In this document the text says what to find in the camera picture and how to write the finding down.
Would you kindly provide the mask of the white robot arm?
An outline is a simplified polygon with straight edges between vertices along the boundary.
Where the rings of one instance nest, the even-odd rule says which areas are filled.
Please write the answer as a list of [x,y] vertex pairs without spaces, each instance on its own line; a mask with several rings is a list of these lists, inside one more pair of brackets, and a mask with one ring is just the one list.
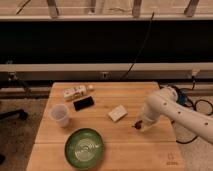
[[151,128],[164,115],[213,144],[213,117],[188,109],[177,103],[174,88],[166,87],[150,93],[140,112],[140,131]]

